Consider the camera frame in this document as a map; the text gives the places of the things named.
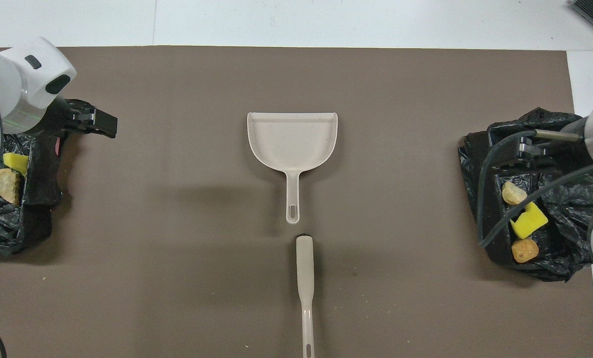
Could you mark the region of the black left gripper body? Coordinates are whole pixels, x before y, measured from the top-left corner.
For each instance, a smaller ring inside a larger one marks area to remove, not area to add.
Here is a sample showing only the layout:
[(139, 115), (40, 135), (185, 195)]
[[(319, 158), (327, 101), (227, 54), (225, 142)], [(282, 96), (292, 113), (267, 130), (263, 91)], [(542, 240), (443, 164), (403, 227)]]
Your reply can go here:
[(56, 97), (37, 124), (37, 136), (60, 136), (64, 131), (83, 132), (85, 123), (80, 119), (80, 115), (84, 109), (84, 100)]

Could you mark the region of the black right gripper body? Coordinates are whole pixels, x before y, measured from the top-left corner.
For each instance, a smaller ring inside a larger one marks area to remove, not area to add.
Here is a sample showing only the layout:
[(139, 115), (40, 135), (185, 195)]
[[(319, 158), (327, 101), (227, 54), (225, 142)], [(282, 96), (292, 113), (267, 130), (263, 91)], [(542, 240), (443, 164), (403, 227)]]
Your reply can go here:
[(590, 165), (590, 154), (583, 141), (551, 141), (547, 151), (562, 173), (571, 173)]

